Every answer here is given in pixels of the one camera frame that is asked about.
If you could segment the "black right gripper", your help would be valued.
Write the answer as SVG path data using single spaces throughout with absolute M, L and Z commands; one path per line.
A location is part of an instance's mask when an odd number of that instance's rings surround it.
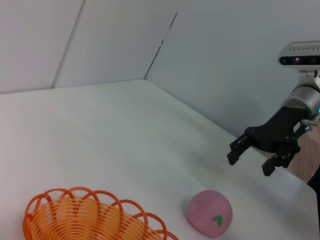
M 276 168 L 288 168 L 294 156 L 300 152 L 298 144 L 290 144 L 302 131 L 294 127 L 308 117 L 305 108 L 281 107 L 266 123 L 248 127 L 244 134 L 229 144 L 228 162 L 234 165 L 251 146 L 269 153 L 275 153 L 262 165 L 263 174 L 269 177 Z

